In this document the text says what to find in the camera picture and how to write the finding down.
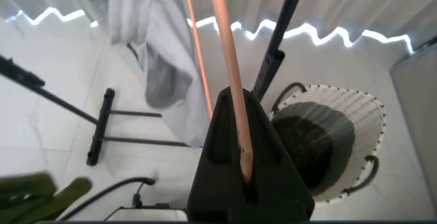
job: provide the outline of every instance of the black plastic stand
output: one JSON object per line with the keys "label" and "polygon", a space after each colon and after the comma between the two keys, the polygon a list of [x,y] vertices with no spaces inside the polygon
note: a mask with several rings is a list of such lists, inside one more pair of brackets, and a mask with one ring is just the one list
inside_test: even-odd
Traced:
{"label": "black plastic stand", "polygon": [[91,115],[83,112],[82,110],[72,106],[56,95],[46,91],[43,87],[45,82],[40,79],[38,76],[34,75],[31,72],[28,72],[22,69],[20,66],[14,64],[12,59],[5,59],[0,55],[0,74],[6,76],[10,80],[27,89],[45,97],[46,99],[58,104],[62,108],[82,117],[96,125],[96,131],[94,132],[94,136],[92,139],[91,147],[89,149],[87,155],[87,164],[90,166],[94,166],[98,162],[98,156],[100,150],[102,148],[103,141],[116,141],[116,142],[129,142],[129,143],[144,143],[150,145],[172,145],[172,146],[182,146],[188,147],[184,143],[177,141],[158,141],[158,140],[150,140],[150,139],[135,139],[135,138],[123,138],[123,137],[105,137],[105,131],[107,128],[109,116],[112,115],[136,115],[143,117],[161,117],[160,114],[157,113],[147,113],[147,112],[135,112],[135,111],[114,111],[111,110],[112,103],[115,97],[115,91],[111,88],[108,88],[106,94],[103,97],[102,108],[100,109],[100,115],[98,120]]}
{"label": "black plastic stand", "polygon": [[285,53],[279,50],[279,45],[281,44],[298,2],[299,0],[284,0],[284,4],[282,5],[276,27],[274,28],[266,55],[264,56],[258,77],[252,89],[252,93],[255,94],[255,97],[260,102],[285,58]]}

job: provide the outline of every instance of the white woven basket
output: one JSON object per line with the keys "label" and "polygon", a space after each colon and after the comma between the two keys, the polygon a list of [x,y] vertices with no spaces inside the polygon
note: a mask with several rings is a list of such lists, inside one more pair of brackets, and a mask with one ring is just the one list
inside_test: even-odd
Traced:
{"label": "white woven basket", "polygon": [[[281,101],[284,95],[295,86],[301,87],[301,90]],[[323,112],[320,107],[329,107],[330,111]],[[347,119],[338,116],[336,118],[334,113],[342,113]],[[297,115],[311,120],[324,128],[334,142],[341,141],[342,137],[347,135],[348,130],[351,130],[349,132],[354,135],[354,142],[351,145],[352,153],[346,168],[334,184],[323,193],[313,195],[318,203],[332,203],[343,199],[367,186],[373,180],[379,166],[379,160],[375,155],[386,128],[384,105],[376,97],[367,92],[330,85],[304,87],[300,83],[293,83],[278,97],[269,119],[271,121],[281,115]],[[353,124],[353,126],[346,128],[347,124]],[[371,173],[366,177],[363,172],[368,167],[371,167]]]}

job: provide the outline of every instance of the wicker basket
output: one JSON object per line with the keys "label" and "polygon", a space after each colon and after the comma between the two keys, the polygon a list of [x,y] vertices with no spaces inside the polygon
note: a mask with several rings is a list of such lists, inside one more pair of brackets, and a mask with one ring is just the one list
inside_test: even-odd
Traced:
{"label": "wicker basket", "polygon": [[[283,97],[300,87],[290,97]],[[330,85],[292,83],[278,97],[270,121],[298,116],[322,127],[332,138],[333,154],[326,177],[310,189],[317,202],[333,202],[367,186],[375,177],[375,156],[386,128],[384,105],[367,92]],[[368,176],[363,173],[371,167]]]}

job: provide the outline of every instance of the wavy light gap under curtain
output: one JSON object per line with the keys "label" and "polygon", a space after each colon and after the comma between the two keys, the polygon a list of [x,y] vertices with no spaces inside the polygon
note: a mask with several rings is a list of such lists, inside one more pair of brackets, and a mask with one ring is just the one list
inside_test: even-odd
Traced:
{"label": "wavy light gap under curtain", "polygon": [[[68,22],[70,20],[84,16],[85,12],[83,10],[77,10],[77,11],[72,12],[66,16],[62,16],[62,14],[56,8],[47,8],[43,13],[41,13],[41,15],[39,15],[37,18],[35,18],[35,20],[32,20],[26,14],[24,14],[23,11],[19,11],[17,13],[17,15],[11,16],[11,17],[7,18],[5,21],[10,22],[10,21],[16,20],[19,16],[24,16],[32,25],[38,25],[50,14],[56,15],[62,22]],[[188,18],[186,20],[187,20],[188,24],[192,27],[193,22]],[[218,31],[216,19],[213,16],[199,20],[196,22],[197,27],[203,27],[203,26],[209,25],[209,24],[213,24],[214,28]],[[94,21],[90,24],[90,27],[97,27],[97,26],[98,26],[97,21]],[[259,24],[259,27],[255,33],[251,33],[250,31],[242,29],[240,22],[234,22],[231,25],[232,31],[234,31],[236,29],[244,30],[244,34],[249,40],[254,40],[257,37],[259,31],[263,27],[270,29],[270,30],[273,30],[276,27],[276,23],[271,21],[271,20],[267,20],[267,19],[263,20]],[[349,32],[342,27],[337,27],[336,29],[334,29],[333,32],[331,32],[330,34],[328,34],[324,38],[320,39],[318,37],[317,29],[314,26],[310,25],[309,23],[304,23],[300,27],[286,31],[284,33],[284,39],[288,39],[288,38],[291,38],[293,36],[297,36],[301,33],[307,33],[311,37],[311,39],[313,40],[313,43],[316,46],[327,43],[332,38],[334,38],[335,35],[338,35],[343,39],[343,43],[344,43],[345,47],[349,48],[349,47],[352,47],[354,45],[354,42],[351,42],[349,39]],[[364,32],[361,35],[365,36],[365,37],[373,38],[373,39],[375,39],[383,44],[404,41],[407,51],[410,54],[414,53],[412,46],[411,46],[411,39],[407,35],[387,38],[387,37],[383,36],[381,33],[378,33],[375,31],[370,31],[370,30],[364,30]]]}

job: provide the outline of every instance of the copper-colored rod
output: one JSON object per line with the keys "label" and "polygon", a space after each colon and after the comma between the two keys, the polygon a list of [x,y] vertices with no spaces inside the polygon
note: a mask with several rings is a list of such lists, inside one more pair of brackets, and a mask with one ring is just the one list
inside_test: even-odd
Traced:
{"label": "copper-colored rod", "polygon": [[190,10],[191,22],[193,22],[194,41],[196,43],[197,56],[199,56],[200,70],[201,70],[202,81],[203,81],[203,89],[205,90],[205,96],[206,96],[206,104],[208,106],[208,112],[210,113],[210,118],[212,118],[212,113],[214,111],[212,108],[210,88],[208,86],[208,78],[206,77],[205,63],[203,62],[202,49],[200,47],[199,32],[197,31],[197,26],[196,26],[196,16],[194,14],[193,3],[191,2],[191,0],[187,0],[187,1],[188,1],[188,8]]}
{"label": "copper-colored rod", "polygon": [[237,124],[237,136],[240,144],[241,172],[244,182],[248,184],[252,179],[253,152],[234,37],[232,36],[226,0],[212,0],[212,4],[214,6],[218,31],[220,32],[221,46],[225,56],[227,78],[231,86],[232,102]]}

